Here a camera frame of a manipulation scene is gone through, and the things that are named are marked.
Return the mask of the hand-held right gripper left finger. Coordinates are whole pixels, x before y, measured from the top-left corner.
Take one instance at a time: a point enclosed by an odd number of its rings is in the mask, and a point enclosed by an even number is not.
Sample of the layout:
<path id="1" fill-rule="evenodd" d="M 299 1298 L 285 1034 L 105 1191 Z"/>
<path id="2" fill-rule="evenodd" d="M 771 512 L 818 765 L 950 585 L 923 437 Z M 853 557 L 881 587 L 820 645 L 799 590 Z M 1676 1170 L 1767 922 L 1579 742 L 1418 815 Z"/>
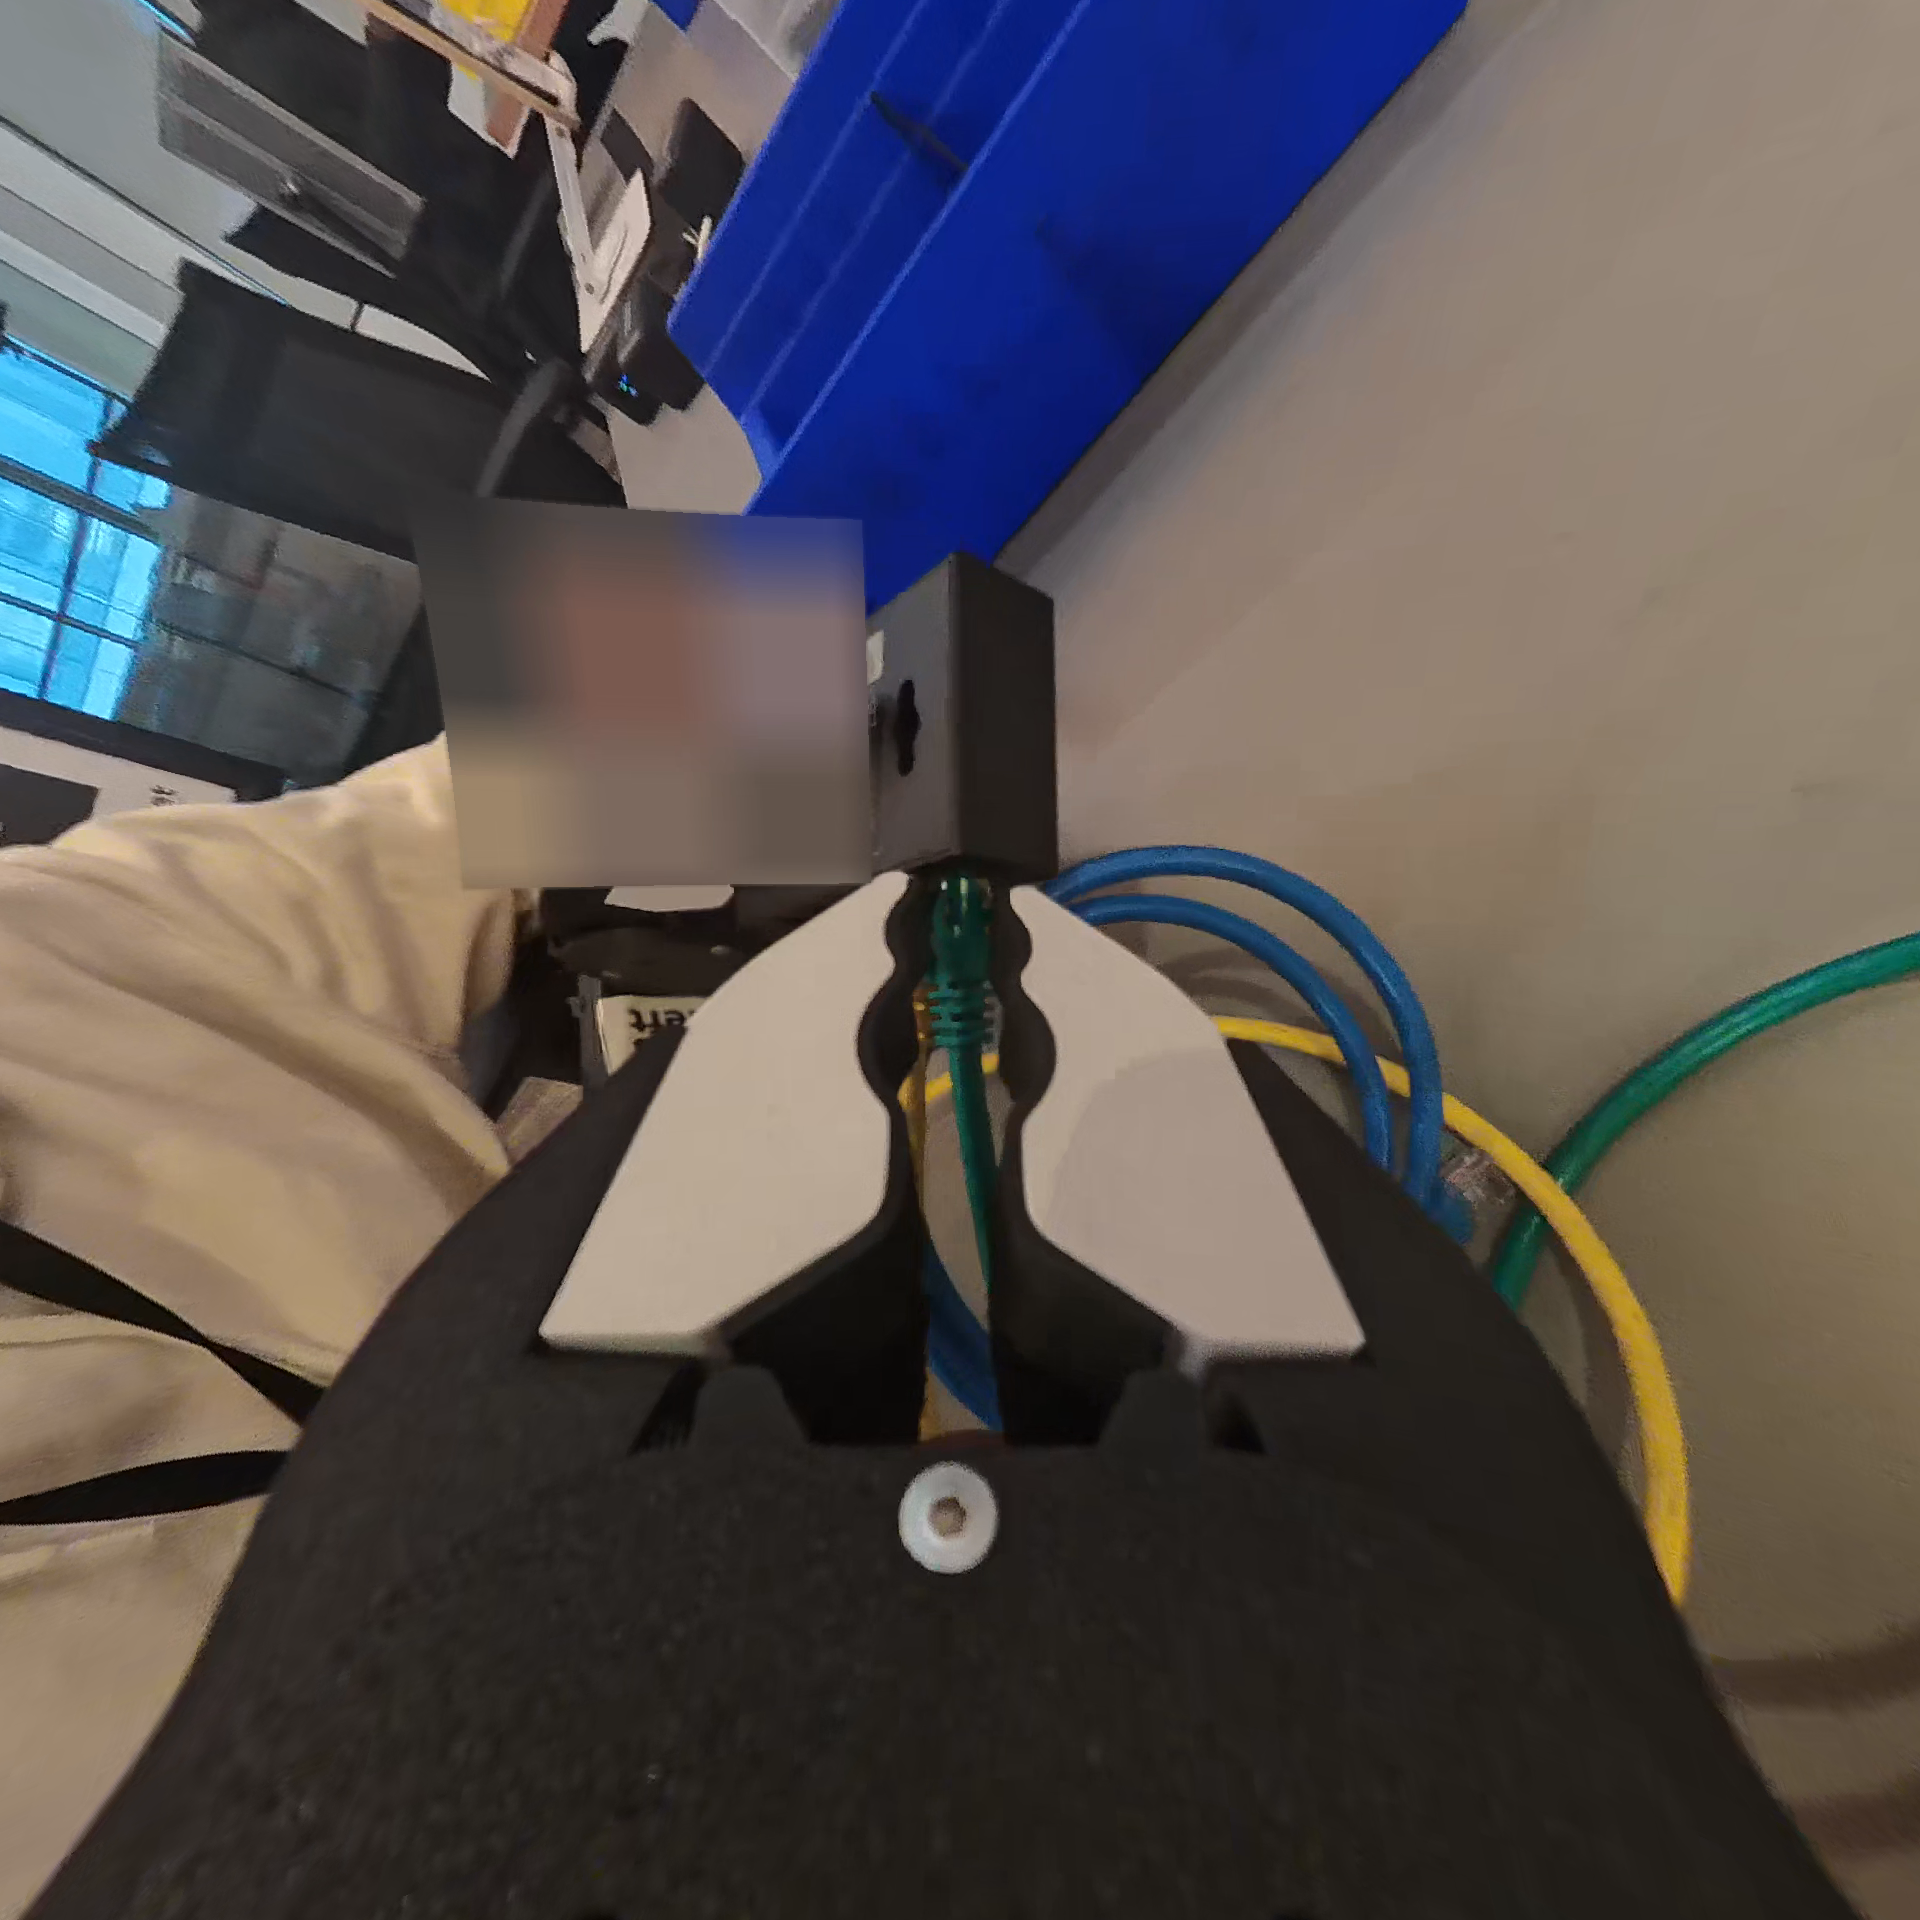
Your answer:
<path id="1" fill-rule="evenodd" d="M 762 1369 L 814 1441 L 915 1441 L 919 981 L 920 883 L 878 873 L 640 1044 L 637 1127 L 541 1342 Z"/>

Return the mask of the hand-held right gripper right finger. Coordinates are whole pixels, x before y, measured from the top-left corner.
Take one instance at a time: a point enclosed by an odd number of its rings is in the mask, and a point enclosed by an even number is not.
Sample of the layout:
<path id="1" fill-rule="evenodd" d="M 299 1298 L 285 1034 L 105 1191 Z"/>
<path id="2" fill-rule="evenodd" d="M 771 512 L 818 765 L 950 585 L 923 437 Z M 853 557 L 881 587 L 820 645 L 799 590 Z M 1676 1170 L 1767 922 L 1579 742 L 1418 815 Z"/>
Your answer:
<path id="1" fill-rule="evenodd" d="M 997 1389 L 1092 1443 L 1133 1380 L 1348 1366 L 1367 1334 L 1231 1044 L 1034 883 L 997 926 Z"/>

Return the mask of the black network switch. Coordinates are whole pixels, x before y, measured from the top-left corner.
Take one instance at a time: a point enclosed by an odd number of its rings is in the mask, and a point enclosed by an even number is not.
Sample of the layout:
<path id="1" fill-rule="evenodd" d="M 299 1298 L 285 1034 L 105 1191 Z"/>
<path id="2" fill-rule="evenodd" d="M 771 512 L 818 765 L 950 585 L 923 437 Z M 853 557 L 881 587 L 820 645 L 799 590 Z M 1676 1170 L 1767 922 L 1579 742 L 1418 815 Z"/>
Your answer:
<path id="1" fill-rule="evenodd" d="M 874 872 L 1061 872 L 1054 606 L 966 551 L 866 638 Z"/>

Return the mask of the blue storage bin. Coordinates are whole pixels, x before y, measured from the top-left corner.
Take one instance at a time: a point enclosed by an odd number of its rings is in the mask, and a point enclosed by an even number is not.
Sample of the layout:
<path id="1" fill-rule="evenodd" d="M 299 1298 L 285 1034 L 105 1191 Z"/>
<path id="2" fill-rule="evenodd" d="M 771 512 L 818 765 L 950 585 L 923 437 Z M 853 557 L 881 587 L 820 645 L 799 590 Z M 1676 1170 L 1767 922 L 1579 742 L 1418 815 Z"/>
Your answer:
<path id="1" fill-rule="evenodd" d="M 744 512 L 997 557 L 1464 11 L 839 3 L 669 314 Z"/>

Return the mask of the person's left forearm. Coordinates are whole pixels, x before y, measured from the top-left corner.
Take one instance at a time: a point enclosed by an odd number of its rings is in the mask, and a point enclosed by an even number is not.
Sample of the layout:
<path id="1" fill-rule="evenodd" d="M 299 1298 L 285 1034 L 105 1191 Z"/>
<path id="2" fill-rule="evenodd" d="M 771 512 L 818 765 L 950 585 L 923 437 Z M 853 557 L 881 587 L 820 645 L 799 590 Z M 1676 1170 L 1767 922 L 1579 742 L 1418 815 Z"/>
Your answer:
<path id="1" fill-rule="evenodd" d="M 114 813 L 4 854 L 4 1173 L 417 1182 L 509 1168 L 460 1045 L 514 890 L 465 886 L 449 740 L 259 804 Z"/>

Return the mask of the person's beige clothing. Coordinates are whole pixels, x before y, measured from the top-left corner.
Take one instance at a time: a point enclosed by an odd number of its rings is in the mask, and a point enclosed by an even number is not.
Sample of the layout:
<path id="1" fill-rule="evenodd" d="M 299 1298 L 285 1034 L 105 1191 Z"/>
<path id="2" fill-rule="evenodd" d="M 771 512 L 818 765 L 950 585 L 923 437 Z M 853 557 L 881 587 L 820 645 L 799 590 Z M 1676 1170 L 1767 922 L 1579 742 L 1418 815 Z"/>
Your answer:
<path id="1" fill-rule="evenodd" d="M 21 1199 L 32 1234 L 325 1384 L 509 1165 L 491 1127 L 427 1155 L 385 1135 L 153 1135 L 119 1161 L 36 1172 Z M 7 1500 L 293 1434 L 204 1349 L 4 1290 Z M 26 1914 L 162 1723 L 261 1508 L 4 1524 L 4 1916 Z"/>

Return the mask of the white desk lamp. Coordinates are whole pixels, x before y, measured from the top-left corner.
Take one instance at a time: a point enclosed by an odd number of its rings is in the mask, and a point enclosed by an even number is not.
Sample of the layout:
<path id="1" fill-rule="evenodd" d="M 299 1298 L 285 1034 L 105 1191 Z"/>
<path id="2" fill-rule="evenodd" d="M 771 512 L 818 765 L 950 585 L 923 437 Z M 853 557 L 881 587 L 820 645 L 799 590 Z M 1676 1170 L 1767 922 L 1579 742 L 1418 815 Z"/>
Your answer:
<path id="1" fill-rule="evenodd" d="M 634 127 L 610 109 L 597 136 L 606 166 L 582 171 L 578 83 L 559 49 L 547 52 L 557 108 L 542 115 L 559 195 L 559 229 L 575 285 L 581 347 L 589 352 L 619 309 L 654 233 L 654 162 Z"/>

